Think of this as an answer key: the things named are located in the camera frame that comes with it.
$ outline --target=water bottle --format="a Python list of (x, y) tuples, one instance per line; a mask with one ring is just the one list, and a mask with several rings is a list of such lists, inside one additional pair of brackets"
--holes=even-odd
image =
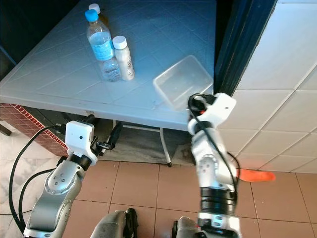
[(121, 78), (121, 73), (114, 56), (109, 29), (98, 21), (98, 13), (95, 10), (87, 10), (85, 15), (89, 21), (87, 38), (99, 62), (103, 77), (110, 82), (118, 81)]

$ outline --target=small white bottle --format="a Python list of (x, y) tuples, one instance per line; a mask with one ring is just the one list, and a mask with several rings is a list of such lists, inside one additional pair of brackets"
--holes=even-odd
[(127, 47), (127, 40), (124, 36), (116, 36), (112, 40), (115, 57), (118, 61), (122, 79), (132, 80), (134, 78), (134, 69), (132, 66), (130, 50)]

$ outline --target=bottle label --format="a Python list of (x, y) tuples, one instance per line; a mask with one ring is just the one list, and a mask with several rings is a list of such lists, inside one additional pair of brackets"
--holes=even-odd
[(101, 39), (105, 37), (102, 33), (104, 32), (97, 32), (90, 37), (93, 52), (96, 56), (96, 59), (100, 61), (109, 60), (114, 56), (114, 49), (111, 39), (104, 42), (103, 44), (98, 44), (98, 42), (100, 42)]
[(132, 66), (132, 62), (131, 62), (131, 57), (129, 56), (128, 59), (128, 75), (130, 75), (131, 77), (134, 76), (134, 69)]

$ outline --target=tiled floor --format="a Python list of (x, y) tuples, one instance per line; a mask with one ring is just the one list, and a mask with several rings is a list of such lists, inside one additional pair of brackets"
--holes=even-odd
[[(241, 182), (236, 214), (243, 238), (317, 238), (316, 184), (317, 175), (292, 173)], [(195, 167), (99, 161), (87, 171), (63, 237), (87, 238), (101, 217), (133, 207), (139, 238), (169, 238), (174, 220), (197, 218), (199, 202)]]

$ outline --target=black door frame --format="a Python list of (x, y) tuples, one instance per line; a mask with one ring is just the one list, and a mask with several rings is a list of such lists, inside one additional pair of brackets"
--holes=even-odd
[(277, 0), (234, 0), (214, 69), (214, 92), (237, 88)]

